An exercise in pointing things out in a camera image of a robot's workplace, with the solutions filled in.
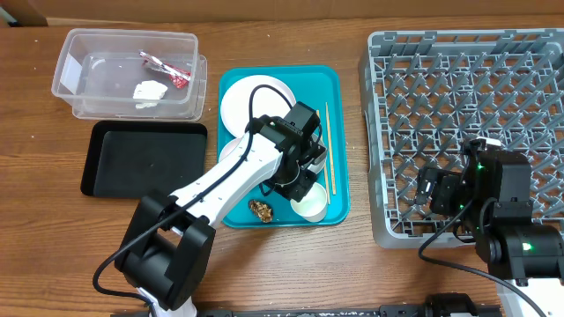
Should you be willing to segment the grey-blue bowl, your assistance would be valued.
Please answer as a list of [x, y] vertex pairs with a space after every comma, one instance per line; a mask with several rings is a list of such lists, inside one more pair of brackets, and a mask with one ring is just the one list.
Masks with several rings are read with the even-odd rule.
[[315, 174], [320, 173], [325, 167], [326, 157], [327, 157], [327, 151], [323, 150], [317, 157], [315, 157], [310, 162], [310, 165], [308, 166], [308, 170]]

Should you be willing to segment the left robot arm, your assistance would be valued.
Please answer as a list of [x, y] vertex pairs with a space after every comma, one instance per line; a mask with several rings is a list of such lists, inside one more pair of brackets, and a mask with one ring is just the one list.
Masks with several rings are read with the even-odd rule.
[[255, 187], [300, 202], [316, 183], [326, 149], [317, 135], [246, 133], [209, 172], [172, 194], [141, 199], [115, 267], [136, 288], [151, 316], [193, 316], [216, 230]]

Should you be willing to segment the red silver wrapper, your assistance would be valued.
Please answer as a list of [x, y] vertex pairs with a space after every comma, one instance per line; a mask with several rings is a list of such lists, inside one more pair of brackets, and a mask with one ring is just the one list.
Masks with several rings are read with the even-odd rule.
[[149, 55], [145, 51], [140, 51], [139, 55], [144, 60], [143, 65], [146, 68], [167, 74], [176, 88], [182, 89], [189, 84], [191, 80], [190, 72], [179, 69], [169, 63], [164, 63], [159, 58]]

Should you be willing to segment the white tissue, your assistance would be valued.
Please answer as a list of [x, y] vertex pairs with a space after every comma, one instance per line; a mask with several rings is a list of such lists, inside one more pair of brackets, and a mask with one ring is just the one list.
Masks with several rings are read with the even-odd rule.
[[158, 100], [161, 100], [168, 88], [166, 85], [155, 80], [143, 81], [137, 84], [133, 93], [134, 100], [149, 100], [149, 102], [138, 102], [136, 109], [156, 107]]

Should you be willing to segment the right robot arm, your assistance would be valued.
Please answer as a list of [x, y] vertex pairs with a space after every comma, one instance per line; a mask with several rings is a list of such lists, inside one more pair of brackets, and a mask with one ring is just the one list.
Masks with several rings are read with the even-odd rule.
[[508, 316], [561, 316], [563, 238], [556, 228], [532, 220], [528, 159], [487, 137], [464, 141], [461, 153], [466, 160], [460, 173], [437, 167], [418, 172], [415, 203], [450, 218], [420, 249], [446, 230], [464, 227], [487, 270], [425, 260], [495, 282]]

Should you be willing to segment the white cup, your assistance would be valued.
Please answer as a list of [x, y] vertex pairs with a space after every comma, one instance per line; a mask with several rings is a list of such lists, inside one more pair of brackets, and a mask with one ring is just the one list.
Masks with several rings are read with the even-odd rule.
[[328, 196], [325, 187], [315, 183], [299, 201], [290, 201], [293, 211], [308, 222], [317, 223], [325, 218], [328, 209]]

